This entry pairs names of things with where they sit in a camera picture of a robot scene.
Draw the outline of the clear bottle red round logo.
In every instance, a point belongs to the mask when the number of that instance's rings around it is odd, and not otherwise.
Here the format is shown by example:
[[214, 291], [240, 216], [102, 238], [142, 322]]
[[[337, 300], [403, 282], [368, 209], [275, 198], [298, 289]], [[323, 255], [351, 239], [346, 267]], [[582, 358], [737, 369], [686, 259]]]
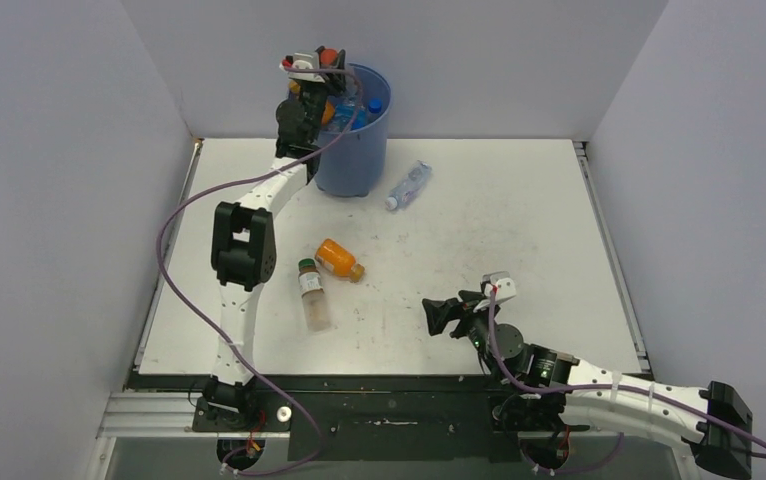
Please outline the clear bottle red round logo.
[[323, 48], [319, 52], [319, 64], [322, 68], [334, 68], [338, 63], [338, 51], [332, 48]]

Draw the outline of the orange pineapple-label juice bottle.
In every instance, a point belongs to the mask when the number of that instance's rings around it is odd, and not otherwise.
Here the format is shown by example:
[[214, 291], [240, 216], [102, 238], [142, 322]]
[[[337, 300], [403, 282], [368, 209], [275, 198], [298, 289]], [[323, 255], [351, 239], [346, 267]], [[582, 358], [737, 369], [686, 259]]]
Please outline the orange pineapple-label juice bottle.
[[[291, 98], [298, 98], [299, 97], [300, 92], [301, 92], [301, 87], [300, 87], [300, 85], [296, 81], [290, 80], [289, 84], [288, 84], [288, 88], [289, 88], [289, 92], [290, 92], [289, 96]], [[321, 126], [322, 127], [326, 127], [330, 123], [330, 121], [332, 120], [334, 115], [335, 115], [335, 107], [334, 107], [332, 101], [330, 99], [328, 99], [325, 102], [324, 113], [323, 113], [323, 115], [321, 117]]]

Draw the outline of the crushed blue-label water bottle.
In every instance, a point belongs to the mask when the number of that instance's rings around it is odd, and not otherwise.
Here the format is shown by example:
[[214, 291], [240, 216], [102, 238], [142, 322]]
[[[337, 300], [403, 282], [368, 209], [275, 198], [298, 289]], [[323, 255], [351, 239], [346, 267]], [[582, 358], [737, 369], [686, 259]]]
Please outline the crushed blue-label water bottle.
[[327, 124], [329, 132], [341, 132], [347, 126], [351, 130], [364, 128], [368, 123], [365, 104], [357, 96], [339, 97], [336, 100], [334, 115]]

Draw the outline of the plain orange juice bottle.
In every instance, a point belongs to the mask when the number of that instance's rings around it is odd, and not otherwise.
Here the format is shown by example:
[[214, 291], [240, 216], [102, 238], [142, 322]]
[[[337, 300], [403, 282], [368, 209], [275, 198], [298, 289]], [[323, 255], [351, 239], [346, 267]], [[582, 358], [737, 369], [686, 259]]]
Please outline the plain orange juice bottle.
[[314, 259], [331, 274], [353, 283], [360, 282], [365, 275], [365, 267], [354, 255], [330, 238], [320, 244]]

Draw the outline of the small clear water bottle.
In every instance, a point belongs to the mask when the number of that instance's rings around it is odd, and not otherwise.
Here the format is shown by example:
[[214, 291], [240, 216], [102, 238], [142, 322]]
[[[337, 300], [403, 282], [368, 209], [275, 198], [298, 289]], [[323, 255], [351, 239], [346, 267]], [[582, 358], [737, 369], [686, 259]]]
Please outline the small clear water bottle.
[[426, 162], [417, 161], [384, 199], [387, 211], [394, 212], [408, 207], [429, 182], [433, 168]]

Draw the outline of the cloudy bottle green cap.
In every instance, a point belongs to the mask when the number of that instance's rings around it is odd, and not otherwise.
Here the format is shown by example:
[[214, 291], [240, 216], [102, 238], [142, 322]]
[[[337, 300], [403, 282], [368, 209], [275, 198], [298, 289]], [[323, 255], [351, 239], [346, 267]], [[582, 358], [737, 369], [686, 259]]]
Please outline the cloudy bottle green cap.
[[307, 328], [323, 332], [332, 327], [324, 284], [312, 258], [298, 262], [298, 284]]

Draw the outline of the Pepsi bottle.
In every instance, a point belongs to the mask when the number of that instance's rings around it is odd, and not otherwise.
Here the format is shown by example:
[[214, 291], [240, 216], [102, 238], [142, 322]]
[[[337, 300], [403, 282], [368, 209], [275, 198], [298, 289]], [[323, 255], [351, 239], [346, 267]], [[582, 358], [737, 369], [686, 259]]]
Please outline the Pepsi bottle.
[[383, 111], [384, 104], [380, 98], [371, 98], [366, 105], [366, 124], [374, 123]]

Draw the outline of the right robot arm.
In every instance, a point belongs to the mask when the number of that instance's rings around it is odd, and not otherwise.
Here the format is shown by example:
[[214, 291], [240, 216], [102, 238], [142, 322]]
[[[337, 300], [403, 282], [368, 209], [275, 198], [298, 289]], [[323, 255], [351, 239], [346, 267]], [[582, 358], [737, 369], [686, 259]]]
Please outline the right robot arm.
[[680, 387], [607, 370], [570, 354], [524, 341], [513, 325], [491, 322], [487, 296], [461, 291], [423, 299], [428, 332], [466, 338], [497, 384], [521, 399], [528, 421], [549, 428], [611, 428], [675, 447], [685, 444], [700, 469], [729, 479], [752, 476], [753, 414], [737, 390], [719, 381]]

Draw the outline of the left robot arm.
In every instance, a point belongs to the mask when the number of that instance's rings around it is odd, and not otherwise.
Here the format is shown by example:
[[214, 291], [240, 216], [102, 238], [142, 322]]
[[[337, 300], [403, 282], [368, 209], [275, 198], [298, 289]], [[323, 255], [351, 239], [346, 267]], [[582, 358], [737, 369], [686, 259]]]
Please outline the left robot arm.
[[221, 300], [219, 346], [202, 398], [206, 414], [230, 429], [257, 424], [261, 410], [252, 368], [257, 305], [276, 269], [277, 214], [308, 185], [319, 169], [323, 148], [317, 140], [330, 98], [356, 88], [346, 53], [324, 46], [286, 56], [281, 68], [298, 86], [277, 107], [274, 160], [262, 180], [235, 202], [214, 211], [210, 264]]

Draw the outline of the blue plastic bin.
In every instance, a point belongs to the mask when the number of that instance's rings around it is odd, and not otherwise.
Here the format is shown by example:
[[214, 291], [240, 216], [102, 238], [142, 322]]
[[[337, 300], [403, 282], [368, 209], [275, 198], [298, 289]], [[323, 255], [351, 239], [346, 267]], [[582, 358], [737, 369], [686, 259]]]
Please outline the blue plastic bin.
[[316, 121], [305, 119], [298, 98], [290, 92], [278, 105], [275, 118], [278, 136], [275, 155], [299, 159], [313, 157], [307, 165], [314, 171], [319, 190], [336, 197], [365, 197], [382, 177], [386, 159], [388, 112], [391, 88], [378, 72], [357, 64], [347, 64], [348, 90], [343, 96], [357, 95], [365, 104], [380, 98], [384, 104], [377, 120], [362, 129], [329, 132]]

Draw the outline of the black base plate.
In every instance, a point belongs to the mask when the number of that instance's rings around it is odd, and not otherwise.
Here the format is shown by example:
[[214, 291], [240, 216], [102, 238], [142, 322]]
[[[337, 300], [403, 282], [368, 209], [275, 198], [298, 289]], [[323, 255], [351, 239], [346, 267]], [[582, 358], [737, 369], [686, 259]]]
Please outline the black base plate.
[[284, 441], [292, 461], [515, 462], [518, 444], [557, 447], [565, 431], [601, 436], [603, 428], [567, 426], [530, 409], [507, 385], [483, 375], [272, 375], [256, 379], [262, 417], [247, 429], [206, 414], [197, 389], [191, 438], [216, 440], [231, 455]]

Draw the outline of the aluminium rail frame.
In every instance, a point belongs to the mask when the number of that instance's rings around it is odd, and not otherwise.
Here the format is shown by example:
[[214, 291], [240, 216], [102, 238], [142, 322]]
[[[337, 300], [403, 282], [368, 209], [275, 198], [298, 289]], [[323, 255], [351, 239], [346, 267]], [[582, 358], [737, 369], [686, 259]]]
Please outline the aluminium rail frame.
[[[263, 374], [285, 373], [286, 349], [305, 328], [290, 261], [304, 241], [305, 207], [320, 192], [303, 177], [277, 173], [270, 139], [207, 139], [196, 149], [182, 202], [163, 236], [161, 269], [131, 372], [107, 402], [85, 478], [105, 479], [124, 439], [187, 438], [196, 414], [195, 393], [213, 372], [232, 372], [225, 343], [205, 322], [227, 318], [224, 330], [240, 342], [244, 358]], [[210, 266], [214, 210], [219, 202], [276, 212], [280, 255], [258, 298], [240, 286], [220, 286]]]

